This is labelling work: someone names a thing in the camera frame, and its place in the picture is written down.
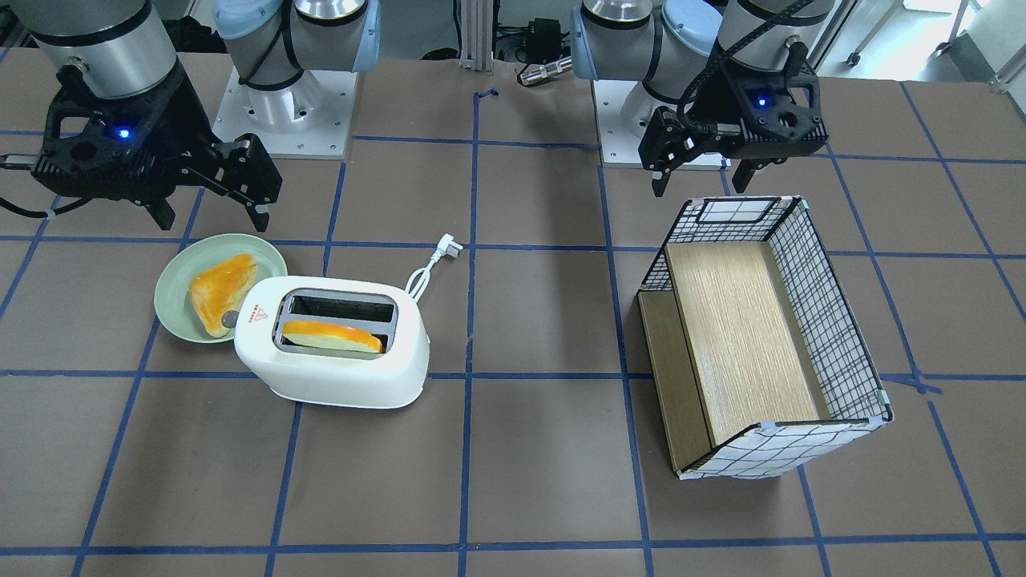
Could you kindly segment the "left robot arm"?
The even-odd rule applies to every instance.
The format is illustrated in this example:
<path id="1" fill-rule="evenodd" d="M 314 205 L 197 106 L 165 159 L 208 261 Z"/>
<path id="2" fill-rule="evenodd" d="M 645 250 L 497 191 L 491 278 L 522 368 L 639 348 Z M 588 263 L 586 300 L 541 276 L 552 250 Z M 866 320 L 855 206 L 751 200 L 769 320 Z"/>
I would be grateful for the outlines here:
<path id="1" fill-rule="evenodd" d="M 818 152 L 830 138 L 806 41 L 831 1 L 583 1 L 571 57 L 587 80 L 637 81 L 655 101 L 638 143 L 652 190 L 702 155 L 756 171 Z"/>

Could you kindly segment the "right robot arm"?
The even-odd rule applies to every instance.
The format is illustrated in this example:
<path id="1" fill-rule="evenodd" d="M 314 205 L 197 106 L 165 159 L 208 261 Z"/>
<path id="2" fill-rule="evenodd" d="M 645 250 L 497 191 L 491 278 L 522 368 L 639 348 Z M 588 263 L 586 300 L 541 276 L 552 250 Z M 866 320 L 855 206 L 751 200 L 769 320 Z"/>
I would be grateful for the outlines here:
<path id="1" fill-rule="evenodd" d="M 55 65 L 60 91 L 33 155 L 3 155 L 65 197 L 61 207 L 7 211 L 51 219 L 92 200 L 124 200 L 157 226 L 175 223 L 169 196 L 205 188 L 242 205 L 264 232 L 282 185 L 268 142 L 325 131 L 326 156 L 345 145 L 348 116 L 329 77 L 374 69 L 378 1 L 216 1 L 216 32 L 245 117 L 235 138 L 218 134 L 164 21 L 150 1 L 12 1 L 10 9 Z"/>

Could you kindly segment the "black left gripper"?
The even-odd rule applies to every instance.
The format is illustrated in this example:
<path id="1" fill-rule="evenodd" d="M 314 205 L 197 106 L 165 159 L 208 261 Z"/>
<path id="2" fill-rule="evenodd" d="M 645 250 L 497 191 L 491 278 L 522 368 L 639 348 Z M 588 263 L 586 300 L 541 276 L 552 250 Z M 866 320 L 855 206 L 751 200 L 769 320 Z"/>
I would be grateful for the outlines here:
<path id="1" fill-rule="evenodd" d="M 653 196 L 664 196 L 672 171 L 682 165 L 706 157 L 714 159 L 717 166 L 721 164 L 722 154 L 714 144 L 713 139 L 706 136 L 688 134 L 674 108 L 653 109 L 638 145 L 641 167 L 652 172 Z M 731 178 L 734 193 L 743 194 L 757 172 L 757 159 L 737 161 Z"/>

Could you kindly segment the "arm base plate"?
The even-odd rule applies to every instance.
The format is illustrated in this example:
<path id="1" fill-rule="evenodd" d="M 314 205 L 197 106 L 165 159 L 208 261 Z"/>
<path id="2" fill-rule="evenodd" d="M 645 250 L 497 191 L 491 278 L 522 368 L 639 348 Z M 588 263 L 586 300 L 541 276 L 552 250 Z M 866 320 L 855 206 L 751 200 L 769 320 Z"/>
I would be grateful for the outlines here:
<path id="1" fill-rule="evenodd" d="M 638 147 L 652 113 L 662 102 L 654 99 L 641 81 L 594 80 L 592 95 L 602 165 L 606 168 L 641 168 Z"/>
<path id="2" fill-rule="evenodd" d="M 237 70 L 212 122 L 213 134 L 233 141 L 256 134 L 275 159 L 345 159 L 362 77 L 344 71 L 305 71 L 291 87 L 256 91 Z"/>

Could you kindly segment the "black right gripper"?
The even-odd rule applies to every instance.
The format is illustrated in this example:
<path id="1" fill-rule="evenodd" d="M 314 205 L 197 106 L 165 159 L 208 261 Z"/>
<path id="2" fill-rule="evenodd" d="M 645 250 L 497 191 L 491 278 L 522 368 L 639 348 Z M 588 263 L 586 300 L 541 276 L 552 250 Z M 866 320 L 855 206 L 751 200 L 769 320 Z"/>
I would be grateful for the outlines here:
<path id="1" fill-rule="evenodd" d="M 256 232 L 266 232 L 270 207 L 278 201 L 283 183 L 259 134 L 241 134 L 233 142 L 210 143 L 183 152 L 179 171 L 220 196 L 243 205 Z M 172 230 L 176 211 L 167 200 L 154 200 L 144 209 L 160 230 Z"/>

